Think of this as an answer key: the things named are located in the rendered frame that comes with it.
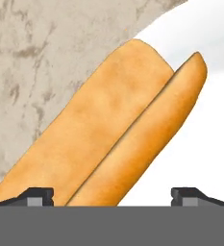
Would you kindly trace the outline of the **golden brown hot dog bun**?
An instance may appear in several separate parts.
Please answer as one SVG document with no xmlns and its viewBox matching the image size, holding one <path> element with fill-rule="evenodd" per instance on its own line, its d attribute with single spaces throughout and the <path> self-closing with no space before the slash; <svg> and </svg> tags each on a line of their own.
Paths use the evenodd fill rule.
<svg viewBox="0 0 224 246">
<path fill-rule="evenodd" d="M 115 143 L 175 78 L 204 80 L 207 67 L 195 52 L 173 71 L 145 42 L 114 50 L 0 183 L 0 202 L 23 191 L 46 191 L 67 204 Z"/>
</svg>

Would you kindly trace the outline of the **white plate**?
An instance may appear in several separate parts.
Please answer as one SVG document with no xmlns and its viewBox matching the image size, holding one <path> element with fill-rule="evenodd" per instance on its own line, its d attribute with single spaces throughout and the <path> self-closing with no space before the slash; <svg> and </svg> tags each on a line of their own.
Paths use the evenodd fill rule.
<svg viewBox="0 0 224 246">
<path fill-rule="evenodd" d="M 178 68 L 202 54 L 208 79 L 180 131 L 121 201 L 168 206 L 170 189 L 195 186 L 224 201 L 224 0 L 187 0 L 137 34 Z"/>
</svg>

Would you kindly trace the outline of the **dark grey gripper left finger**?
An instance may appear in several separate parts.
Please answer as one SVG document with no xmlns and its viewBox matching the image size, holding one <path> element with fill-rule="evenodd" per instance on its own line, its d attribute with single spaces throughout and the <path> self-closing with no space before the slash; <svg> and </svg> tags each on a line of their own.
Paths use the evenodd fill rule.
<svg viewBox="0 0 224 246">
<path fill-rule="evenodd" d="M 29 187 L 17 197 L 0 202 L 0 207 L 53 207 L 53 187 Z"/>
</svg>

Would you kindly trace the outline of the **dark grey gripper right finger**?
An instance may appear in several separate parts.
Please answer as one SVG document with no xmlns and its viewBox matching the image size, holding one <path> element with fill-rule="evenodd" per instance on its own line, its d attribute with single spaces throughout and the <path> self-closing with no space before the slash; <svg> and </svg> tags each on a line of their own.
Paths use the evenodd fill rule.
<svg viewBox="0 0 224 246">
<path fill-rule="evenodd" d="M 224 207 L 223 201 L 206 196 L 196 187 L 173 187 L 171 197 L 172 207 Z"/>
</svg>

